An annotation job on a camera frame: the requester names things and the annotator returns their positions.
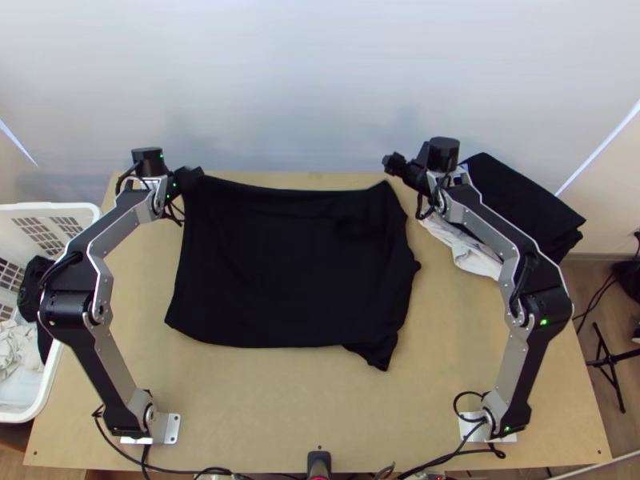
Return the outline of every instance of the black t-shirt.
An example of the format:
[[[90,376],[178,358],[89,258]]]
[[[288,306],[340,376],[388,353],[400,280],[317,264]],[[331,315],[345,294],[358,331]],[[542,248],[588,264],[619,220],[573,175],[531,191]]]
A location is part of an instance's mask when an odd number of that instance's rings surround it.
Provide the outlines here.
[[[578,228],[585,219],[533,180],[484,153],[464,163],[482,202],[532,237],[554,262],[582,239]]]
[[[420,269],[387,182],[276,190],[203,176],[182,197],[168,325],[228,346],[343,345],[387,369]]]

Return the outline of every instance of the laundry basket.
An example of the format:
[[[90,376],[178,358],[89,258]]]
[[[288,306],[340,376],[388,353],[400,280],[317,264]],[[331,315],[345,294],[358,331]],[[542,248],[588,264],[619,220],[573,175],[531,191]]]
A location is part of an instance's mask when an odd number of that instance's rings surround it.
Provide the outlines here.
[[[69,240],[98,220],[101,211],[90,203],[16,203],[0,205],[0,322],[29,324],[17,308],[18,289],[26,264],[35,255],[59,258]],[[0,380],[0,422],[31,420],[44,407],[62,344],[54,340],[43,372],[20,365]]]

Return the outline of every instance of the wooden tabletop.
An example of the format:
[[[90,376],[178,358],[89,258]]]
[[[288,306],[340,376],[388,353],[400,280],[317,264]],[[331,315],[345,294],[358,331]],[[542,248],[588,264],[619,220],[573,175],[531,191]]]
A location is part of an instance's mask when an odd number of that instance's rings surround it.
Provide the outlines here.
[[[234,172],[237,182],[300,190],[344,190],[391,183],[405,211],[409,244],[422,264],[406,324],[387,372],[340,346],[240,349],[209,345],[164,324],[182,229],[154,222],[107,258],[114,273],[111,330],[141,388],[160,411],[180,413],[178,443],[154,446],[157,466],[198,470],[302,472],[306,453],[331,452],[337,472],[407,470],[456,448],[452,410],[462,390],[493,388],[508,328],[496,283],[458,269],[451,251],[413,219],[415,192],[384,174]],[[114,204],[114,180],[103,211]],[[25,463],[136,470],[96,431],[100,405],[65,348],[53,389],[36,418]],[[518,442],[492,454],[463,455],[451,470],[578,465],[611,459],[574,328],[554,339],[530,396],[531,423]],[[461,407],[476,408],[461,403]],[[140,446],[123,449],[139,458]]]

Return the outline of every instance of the white garment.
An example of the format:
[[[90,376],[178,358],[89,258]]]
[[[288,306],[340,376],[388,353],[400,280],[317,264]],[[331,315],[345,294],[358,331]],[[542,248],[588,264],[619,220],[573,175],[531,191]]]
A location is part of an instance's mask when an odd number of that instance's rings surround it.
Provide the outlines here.
[[[38,372],[44,369],[38,352],[38,332],[35,326],[19,325],[15,320],[0,322],[0,380],[19,365]]]
[[[458,267],[472,274],[498,280],[502,261],[487,245],[470,237],[437,214],[420,220],[420,224],[442,243],[451,247],[454,263]]]

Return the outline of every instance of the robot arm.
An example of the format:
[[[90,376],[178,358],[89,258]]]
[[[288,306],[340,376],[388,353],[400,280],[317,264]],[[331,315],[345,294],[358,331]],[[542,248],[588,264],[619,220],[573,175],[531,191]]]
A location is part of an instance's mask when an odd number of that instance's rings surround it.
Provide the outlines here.
[[[382,163],[385,172],[428,197],[428,214],[470,232],[503,261],[498,284],[510,334],[496,386],[482,400],[483,433],[490,440],[529,423],[531,388],[549,342],[571,318],[573,305],[560,269],[536,241],[482,203],[469,173],[458,166],[458,148],[457,140],[436,137],[411,162],[394,153]]]
[[[110,332],[114,276],[104,258],[136,227],[164,218],[165,206],[179,195],[162,149],[136,149],[132,155],[129,173],[140,188],[127,181],[115,207],[68,243],[41,280],[38,320],[78,357],[104,402],[112,435],[123,443],[175,443],[180,416],[156,411],[150,392],[135,385]]]

